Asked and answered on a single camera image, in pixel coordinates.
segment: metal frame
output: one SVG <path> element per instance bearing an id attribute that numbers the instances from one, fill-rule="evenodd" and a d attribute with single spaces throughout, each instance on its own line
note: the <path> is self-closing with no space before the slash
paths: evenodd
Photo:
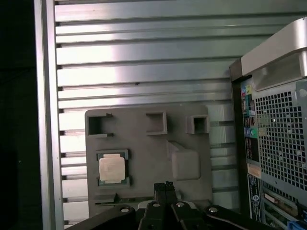
<path id="1" fill-rule="evenodd" d="M 301 87 L 304 87 L 304 82 L 298 82 L 297 80 L 305 78 L 307 76 L 307 58 L 306 58 L 306 49 L 307 49 L 307 20 L 305 18 L 298 19 L 290 24 L 288 24 L 284 29 L 275 33 L 272 37 L 267 39 L 265 42 L 260 44 L 258 47 L 254 48 L 252 51 L 245 54 L 242 58 L 237 60 L 230 67 L 232 72 L 232 82 L 243 81 L 249 77 L 249 74 L 252 74 L 252 78 L 257 78 L 262 76 L 262 73 L 259 75 L 256 74 L 257 70 L 263 70 L 264 73 L 268 72 L 268 68 L 274 64 L 272 68 L 272 73 L 263 74 L 265 77 L 268 77 L 270 74 L 278 71 L 280 66 L 288 64 L 289 68 L 293 68 L 291 63 L 298 63 L 297 68 L 298 72 L 295 78 L 291 79 L 291 75 L 288 75 L 288 78 L 281 78 L 280 82 L 275 82 L 273 85 L 266 86 L 260 91 L 255 90 L 253 93 L 253 98 L 260 98 L 263 96 L 270 96 L 280 92 L 291 91 L 292 99 L 294 106 L 297 106 L 297 99 L 301 97 L 296 93 L 299 92 L 297 89 L 298 84 Z M 302 114 L 304 115 L 304 103 L 300 103 L 302 107 Z M 303 129 L 306 130 L 306 120 L 303 119 Z M 270 182 L 270 184 L 275 184 L 275 187 L 285 191 L 291 196 L 294 196 L 299 200 L 300 203 L 305 204 L 306 192 L 297 186 L 293 187 L 292 184 L 289 184 L 281 179 L 270 176 L 266 173 L 261 173 L 261 179 L 265 182 Z"/>
<path id="2" fill-rule="evenodd" d="M 62 229 L 64 219 L 53 0 L 35 0 L 35 38 L 43 228 Z"/>
<path id="3" fill-rule="evenodd" d="M 281 214 L 283 217 L 287 218 L 288 220 L 298 221 L 296 218 L 292 217 L 291 215 L 289 215 L 285 211 L 281 210 L 280 208 L 278 208 L 277 206 L 272 204 L 270 201 L 267 201 L 266 199 L 263 199 L 262 201 L 263 201 L 264 204 L 270 206 L 274 211 L 278 212 L 279 214 Z"/>
<path id="4" fill-rule="evenodd" d="M 185 97 L 175 98 L 171 94 L 170 100 L 162 97 L 160 95 L 146 97 L 146 96 L 139 96 L 143 92 L 146 92 L 146 87 L 142 85 L 140 87 L 131 87 L 128 91 L 122 91 L 123 88 L 120 88 L 121 85 L 118 85 L 118 89 L 122 94 L 119 98 L 108 98 L 110 96 L 114 96 L 114 92 L 108 90 L 107 92 L 100 91 L 100 90 L 85 90 L 88 85 L 104 85 L 104 84 L 117 84 L 117 83 L 134 83 L 134 82 L 151 82 L 154 81 L 157 83 L 161 82 L 168 82 L 168 81 L 185 81 L 185 80 L 205 80 L 205 81 L 212 81 L 214 80 L 212 89 L 214 84 L 218 83 L 222 85 L 223 89 L 227 87 L 227 84 L 224 82 L 229 75 L 228 71 L 224 73 L 224 70 L 227 69 L 227 66 L 231 63 L 233 56 L 242 55 L 245 53 L 245 47 L 254 47 L 255 44 L 262 41 L 264 35 L 270 35 L 276 31 L 279 26 L 288 23 L 291 21 L 292 18 L 297 18 L 297 13 L 305 13 L 305 7 L 307 6 L 307 2 L 300 3 L 299 7 L 297 5 L 293 5 L 288 2 L 285 5 L 281 4 L 273 4 L 278 0 L 271 0 L 271 1 L 263 1 L 259 3 L 255 2 L 247 2 L 242 0 L 234 0 L 232 2 L 227 3 L 227 7 L 224 6 L 223 3 L 218 3 L 216 1 L 210 0 L 206 3 L 206 8 L 203 7 L 203 2 L 201 0 L 197 0 L 195 2 L 189 2 L 185 0 L 178 0 L 178 1 L 163 1 L 163 7 L 156 4 L 156 2 L 150 1 L 143 1 L 143 2 L 116 2 L 116 3 L 99 3 L 99 4 L 59 4 L 55 6 L 54 0 L 35 0 L 35 31 L 36 31 L 36 58 L 37 58 L 37 87 L 38 87 L 38 107 L 39 107 L 39 142 L 40 142 L 40 160 L 41 160 L 41 182 L 42 182 L 42 202 L 43 202 L 43 222 L 44 222 L 44 229 L 63 229 L 64 226 L 64 215 L 67 213 L 67 217 L 65 220 L 72 219 L 73 221 L 66 222 L 67 226 L 74 224 L 78 217 L 80 219 L 84 218 L 84 213 L 81 211 L 86 212 L 87 210 L 87 189 L 83 189 L 84 185 L 86 185 L 86 180 L 84 174 L 86 173 L 86 166 L 84 166 L 84 157 L 85 157 L 85 145 L 84 145 L 84 136 L 83 136 L 83 129 L 84 124 L 82 124 L 84 118 L 84 112 L 88 106 L 83 104 L 82 108 L 79 108 L 78 102 L 85 102 L 85 99 L 89 99 L 92 101 L 92 105 L 95 108 L 101 106 L 118 106 L 118 105 L 129 105 L 129 104 L 146 104 L 146 103 L 158 103 L 158 102 L 182 102 L 182 101 L 208 101 L 208 107 L 210 106 L 209 113 L 212 113 L 211 116 L 214 120 L 215 127 L 212 127 L 212 142 L 211 145 L 213 146 L 211 155 L 217 156 L 217 154 L 222 154 L 224 151 L 227 153 L 231 153 L 231 155 L 235 152 L 233 146 L 224 146 L 224 144 L 233 144 L 235 142 L 235 138 L 233 135 L 234 127 L 232 124 L 233 120 L 233 113 L 230 108 L 230 100 L 231 95 L 230 92 L 225 93 L 222 91 L 214 91 L 214 92 L 207 92 L 203 94 L 203 92 L 195 92 L 193 91 L 193 87 L 200 87 L 204 84 L 195 85 L 180 85 L 180 93 L 181 92 L 189 92 Z M 246 15 L 257 15 L 256 17 L 247 17 L 244 18 Z M 215 16 L 212 18 L 205 18 L 203 16 Z M 191 20 L 190 16 L 202 16 L 205 19 L 193 19 Z M 162 21 L 151 22 L 151 19 L 160 18 L 163 19 Z M 87 23 L 80 23 L 79 25 L 75 25 L 75 23 L 84 22 L 87 20 L 97 19 L 95 24 L 87 24 Z M 267 27 L 267 21 L 270 21 L 270 26 Z M 220 27 L 224 24 L 226 25 L 244 25 L 236 30 L 234 27 L 228 27 L 227 30 L 225 28 L 218 29 L 217 31 L 201 31 L 194 30 L 193 37 L 203 37 L 203 36 L 221 36 L 220 33 L 223 34 L 223 39 L 220 39 L 218 42 L 210 42 L 210 46 L 204 46 L 208 48 L 208 52 L 211 55 L 206 55 L 207 58 L 220 58 L 221 60 L 214 60 L 214 62 L 204 62 L 200 60 L 199 63 L 187 63 L 186 66 L 183 65 L 173 65 L 172 63 L 167 64 L 158 64 L 155 63 L 154 66 L 151 66 L 152 63 L 145 66 L 145 63 L 140 65 L 138 73 L 139 75 L 135 74 L 135 71 L 128 71 L 128 67 L 119 67 L 113 68 L 109 66 L 111 62 L 117 62 L 119 59 L 123 60 L 122 56 L 114 59 L 107 59 L 106 63 L 103 63 L 103 66 L 99 68 L 85 68 L 83 69 L 84 72 L 79 72 L 82 68 L 78 68 L 78 66 L 82 66 L 86 63 L 86 61 L 82 60 L 81 64 L 74 64 L 74 68 L 70 68 L 70 64 L 63 65 L 59 70 L 57 70 L 57 64 L 63 63 L 70 63 L 69 60 L 64 60 L 63 57 L 60 57 L 61 60 L 56 60 L 56 39 L 58 44 L 61 48 L 58 48 L 58 51 L 61 50 L 59 53 L 71 53 L 74 52 L 73 43 L 76 41 L 79 42 L 89 42 L 95 38 L 93 34 L 95 32 L 109 32 L 115 37 L 112 37 L 112 41 L 117 39 L 118 41 L 126 41 L 132 39 L 135 43 L 140 43 L 139 41 L 142 40 L 153 40 L 153 39 L 161 39 L 161 38 L 181 38 L 181 40 L 190 38 L 191 34 L 189 32 L 182 33 L 179 31 L 177 33 L 170 33 L 169 31 L 163 30 L 163 28 L 170 28 L 170 27 L 178 27 L 181 28 L 190 28 L 194 27 L 197 23 L 196 27 L 202 27 L 206 22 L 206 27 Z M 143 33 L 141 30 L 144 28 L 148 28 L 148 25 L 152 26 L 154 30 L 158 30 L 158 33 L 151 33 L 145 32 Z M 259 33 L 261 36 L 255 36 L 250 41 L 247 39 L 245 41 L 246 45 L 236 46 L 238 43 L 245 40 L 244 36 L 251 36 L 251 35 L 258 35 L 259 30 L 255 29 L 255 25 L 261 27 L 262 32 Z M 132 29 L 138 33 L 138 36 L 133 36 L 132 33 L 117 33 L 117 31 L 126 30 L 127 26 L 131 26 Z M 93 37 L 89 36 L 76 36 L 76 37 L 69 37 L 70 33 L 82 34 L 83 32 L 86 33 L 89 31 Z M 232 53 L 233 56 L 225 56 L 225 49 L 223 49 L 224 40 L 228 37 L 233 38 L 233 42 L 227 42 L 228 46 L 233 47 L 229 51 Z M 103 41 L 111 41 L 108 37 L 105 36 L 98 36 L 98 40 Z M 199 47 L 193 46 L 192 43 L 188 43 L 188 46 L 194 47 L 195 54 L 197 54 L 197 50 Z M 117 50 L 122 52 L 120 49 L 116 49 L 117 46 L 110 46 L 113 50 Z M 121 47 L 125 48 L 126 51 L 129 51 L 129 47 L 122 45 Z M 171 46 L 176 53 L 180 53 L 177 51 L 174 46 Z M 133 61 L 132 56 L 130 58 L 124 59 L 128 60 L 129 62 Z M 185 55 L 181 54 L 179 58 L 203 58 L 204 55 Z M 142 56 L 139 58 L 139 61 L 151 61 L 153 57 L 151 56 Z M 156 55 L 155 58 L 158 60 L 162 60 L 165 56 Z M 94 62 L 98 62 L 101 64 L 101 57 L 98 55 L 97 59 Z M 87 63 L 87 67 L 93 67 L 92 63 Z M 111 75 L 114 70 L 120 71 L 115 75 Z M 155 72 L 156 75 L 152 75 L 150 77 L 149 73 Z M 105 73 L 108 73 L 110 78 L 97 78 L 96 76 L 101 76 Z M 75 74 L 78 76 L 82 76 L 83 74 L 87 75 L 87 79 L 79 78 L 78 81 L 75 81 L 77 78 L 74 78 Z M 59 92 L 60 102 L 58 101 L 58 89 L 61 87 L 62 91 Z M 157 91 L 154 93 L 159 92 L 159 90 L 166 91 L 166 89 L 173 89 L 173 86 L 162 85 L 161 87 L 157 88 Z M 130 100 L 127 94 L 135 96 L 134 90 L 138 89 L 139 93 L 136 98 L 136 101 Z M 74 97 L 74 93 L 82 92 L 81 98 Z M 212 101 L 216 102 L 223 102 L 225 104 L 210 104 Z M 70 155 L 69 158 L 63 157 L 62 160 L 60 158 L 61 152 L 64 155 Z M 79 158 L 73 159 L 71 156 L 78 156 Z M 228 162 L 228 157 L 230 154 L 225 155 L 222 157 L 218 155 L 219 158 L 212 158 L 214 162 Z M 232 207 L 231 199 L 224 199 L 223 195 L 227 195 L 230 198 L 234 196 L 236 191 L 225 191 L 225 186 L 227 188 L 236 187 L 237 186 L 237 179 L 236 174 L 234 173 L 235 169 L 226 170 L 221 167 L 223 164 L 219 164 L 215 166 L 216 169 L 214 172 L 216 186 L 215 193 L 213 196 L 217 197 L 217 202 L 221 200 L 228 202 L 229 206 Z M 226 167 L 231 166 L 234 167 L 232 162 L 229 162 Z M 78 178 L 77 180 L 63 180 L 62 175 L 65 178 Z M 228 180 L 229 183 L 224 184 L 220 180 L 220 178 L 225 178 L 225 176 L 231 175 L 232 177 Z M 63 204 L 62 194 L 65 197 L 65 202 L 69 200 L 78 200 L 78 202 L 68 202 Z"/>

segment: metal slat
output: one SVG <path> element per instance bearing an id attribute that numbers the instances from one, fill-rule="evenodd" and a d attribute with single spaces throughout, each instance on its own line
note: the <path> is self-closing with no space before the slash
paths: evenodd
<path id="1" fill-rule="evenodd" d="M 59 129 L 61 131 L 85 129 L 85 112 L 59 114 Z"/>
<path id="2" fill-rule="evenodd" d="M 210 149 L 211 157 L 225 157 L 225 156 L 232 156 L 236 154 L 236 146 L 233 144 L 227 148 L 216 148 Z"/>
<path id="3" fill-rule="evenodd" d="M 263 37 L 57 48 L 57 64 L 239 57 Z"/>
<path id="4" fill-rule="evenodd" d="M 85 135 L 60 136 L 61 153 L 85 152 Z"/>
<path id="5" fill-rule="evenodd" d="M 99 97 L 121 97 L 136 95 L 152 95 L 152 94 L 172 94 L 172 93 L 188 93 L 188 92 L 214 92 L 229 91 L 231 84 L 229 82 L 217 83 L 186 83 L 181 84 L 170 82 L 164 85 L 136 85 L 133 87 L 111 87 L 111 88 L 89 88 L 77 90 L 59 91 L 59 100 L 65 99 L 85 99 Z"/>
<path id="6" fill-rule="evenodd" d="M 203 92 L 186 94 L 147 95 L 137 97 L 117 97 L 103 99 L 83 99 L 59 101 L 60 109 L 94 108 L 115 105 L 137 105 L 153 103 L 201 102 L 231 100 L 231 92 Z"/>
<path id="7" fill-rule="evenodd" d="M 211 158 L 211 166 L 229 166 L 236 165 L 236 156 L 214 157 Z"/>
<path id="8" fill-rule="evenodd" d="M 213 203 L 228 209 L 239 208 L 239 192 L 219 192 L 213 193 Z"/>
<path id="9" fill-rule="evenodd" d="M 87 179 L 62 181 L 63 198 L 87 197 Z"/>
<path id="10" fill-rule="evenodd" d="M 98 3 L 83 5 L 57 5 L 56 22 L 79 20 L 111 20 L 127 18 L 186 17 L 209 15 L 265 14 L 281 12 L 304 12 L 307 3 L 291 4 L 278 0 L 219 2 L 210 0 L 206 7 L 201 0 L 165 1 L 157 4 L 154 1 L 129 3 Z"/>
<path id="11" fill-rule="evenodd" d="M 232 60 L 59 69 L 58 86 L 229 79 L 228 66 L 231 62 Z"/>
<path id="12" fill-rule="evenodd" d="M 63 204 L 64 220 L 84 220 L 89 218 L 88 202 L 70 202 Z"/>
<path id="13" fill-rule="evenodd" d="M 171 38 L 201 38 L 201 37 L 223 37 L 243 35 L 272 35 L 282 29 L 281 25 L 257 26 L 257 27 L 230 27 L 230 28 L 191 28 L 167 31 L 133 32 L 133 33 L 108 33 L 108 34 L 81 34 L 57 36 L 58 44 L 83 43 L 83 42 L 107 42 L 125 40 L 148 40 L 148 39 L 171 39 Z"/>
<path id="14" fill-rule="evenodd" d="M 86 166 L 62 167 L 62 176 L 86 175 Z"/>
<path id="15" fill-rule="evenodd" d="M 234 126 L 217 126 L 210 128 L 210 144 L 226 144 L 226 143 L 235 143 L 235 127 Z"/>
<path id="16" fill-rule="evenodd" d="M 87 25 L 61 25 L 56 27 L 56 34 L 62 35 L 77 35 L 77 34 L 98 34 L 98 33 L 111 33 L 111 32 L 135 32 L 135 31 L 152 31 L 152 30 L 169 30 L 187 28 L 207 28 L 207 29 L 227 29 L 242 28 L 243 30 L 254 27 L 264 28 L 265 26 L 284 26 L 293 22 L 304 14 L 297 16 L 266 16 L 266 17 L 253 17 L 246 18 L 206 18 L 206 19 L 176 19 L 164 21 L 140 21 L 140 22 L 125 22 L 125 23 L 96 23 Z"/>
<path id="17" fill-rule="evenodd" d="M 72 165 L 86 165 L 86 157 L 62 157 L 61 165 L 62 166 L 72 166 Z"/>
<path id="18" fill-rule="evenodd" d="M 213 170 L 212 178 L 213 189 L 238 186 L 237 169 Z"/>
<path id="19" fill-rule="evenodd" d="M 225 104 L 209 104 L 207 105 L 207 108 L 211 122 L 234 120 L 234 112 L 231 102 Z"/>

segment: gray plastic block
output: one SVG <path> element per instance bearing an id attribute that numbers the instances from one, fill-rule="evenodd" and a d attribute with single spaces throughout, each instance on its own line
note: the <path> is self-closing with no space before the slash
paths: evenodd
<path id="1" fill-rule="evenodd" d="M 196 151 L 185 149 L 176 142 L 167 141 L 171 156 L 173 177 L 180 180 L 197 180 L 201 176 L 200 158 Z"/>
<path id="2" fill-rule="evenodd" d="M 200 204 L 212 200 L 209 135 L 203 132 L 187 134 L 187 117 L 204 117 L 207 114 L 207 107 L 202 103 L 87 111 L 85 137 L 90 216 L 107 206 L 99 204 L 101 199 L 98 196 L 117 194 L 114 205 L 125 202 L 137 207 L 139 202 L 153 198 L 154 183 L 165 181 L 173 181 L 184 200 Z M 89 132 L 89 119 L 93 117 L 100 117 L 98 134 Z M 101 134 L 113 136 L 95 136 Z M 185 151 L 175 152 L 172 159 L 167 153 L 167 141 L 178 143 Z M 118 152 L 125 158 L 126 180 L 119 184 L 100 183 L 99 157 Z"/>

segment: metal mesh grille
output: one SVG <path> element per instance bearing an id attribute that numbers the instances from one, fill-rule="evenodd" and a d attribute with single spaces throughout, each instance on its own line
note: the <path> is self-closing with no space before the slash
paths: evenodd
<path id="1" fill-rule="evenodd" d="M 256 99 L 262 172 L 307 191 L 301 107 L 291 92 Z"/>

